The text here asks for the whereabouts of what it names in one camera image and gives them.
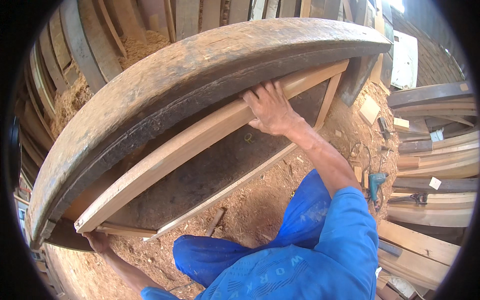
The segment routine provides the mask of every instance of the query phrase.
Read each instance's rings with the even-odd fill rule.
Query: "white paper tag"
[[[375,271],[375,277],[378,279],[378,274],[382,270],[382,267],[378,267],[378,269]]]
[[[440,180],[438,180],[437,178],[435,177],[432,177],[432,180],[430,181],[430,186],[433,187],[434,189],[438,190],[438,188],[440,187],[440,184],[442,182]]]

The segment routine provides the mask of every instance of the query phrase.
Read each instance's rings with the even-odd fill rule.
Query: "curved timber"
[[[223,26],[141,60],[98,91],[52,147],[30,205],[32,246],[101,174],[179,121],[262,80],[390,47],[371,28],[281,18]]]

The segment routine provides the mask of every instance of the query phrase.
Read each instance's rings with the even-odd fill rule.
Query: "blue shirt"
[[[314,249],[290,245],[247,255],[225,269],[196,300],[371,299],[378,235],[363,194],[347,187],[332,199]],[[178,299],[144,288],[144,300]]]

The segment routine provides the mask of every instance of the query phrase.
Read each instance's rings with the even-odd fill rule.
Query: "sawdust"
[[[395,152],[390,152],[388,156],[384,154],[387,159],[381,168],[381,171],[390,174],[382,185],[384,198],[388,199],[395,179],[398,137],[395,133],[388,143],[385,143],[378,123],[375,122],[369,127],[358,115],[366,94],[378,103],[381,108],[379,116],[384,117],[392,128],[393,116],[386,105],[385,92],[368,81],[352,107],[348,108],[339,99],[333,100],[320,135],[329,140],[344,157],[348,156],[355,143],[364,143],[372,153],[374,172],[378,171],[380,163],[377,146],[386,145],[395,149]],[[335,135],[335,130],[341,131],[342,136]],[[359,163],[352,162],[352,165],[364,167],[364,164],[368,163],[364,156],[365,153],[356,157]],[[217,208],[223,207],[226,212],[218,224],[222,228],[215,230],[214,238],[232,240],[252,248],[268,243],[269,238],[274,238],[280,228],[292,192],[312,169],[311,161],[300,149],[296,149],[243,188],[158,239],[143,242],[140,238],[111,236],[110,243],[120,257],[140,268],[166,289],[186,285],[191,280],[171,262],[175,239],[182,234],[204,235]],[[379,222],[386,216],[386,204],[376,213],[372,203],[369,203],[369,211]],[[97,254],[50,245],[48,250],[59,278],[72,300],[140,299]],[[194,283],[172,293],[181,299],[193,299],[202,290],[201,285]]]
[[[72,62],[72,66],[78,70],[78,66],[75,62]],[[78,79],[73,85],[63,92],[63,94],[55,95],[55,120],[52,122],[50,129],[55,138],[57,138],[63,128],[67,126],[67,123],[73,118],[73,116],[87,103],[92,97],[93,92],[88,86],[85,76],[78,72]]]
[[[170,45],[169,39],[158,32],[147,30],[146,37],[146,45],[129,36],[123,36],[120,38],[125,50],[127,51],[127,57],[119,58],[122,70],[126,70],[150,54]]]

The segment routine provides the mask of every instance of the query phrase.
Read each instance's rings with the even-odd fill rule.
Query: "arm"
[[[153,281],[144,272],[116,255],[110,248],[105,233],[92,231],[83,233],[82,235],[88,239],[92,249],[95,250],[95,252],[112,267],[115,273],[117,273],[137,294],[140,295],[140,292],[146,287],[160,288],[164,290],[162,286]]]
[[[283,93],[280,82],[257,84],[242,95],[257,117],[249,125],[271,135],[284,135],[312,161],[330,197],[345,187],[361,187],[348,162],[297,114]]]

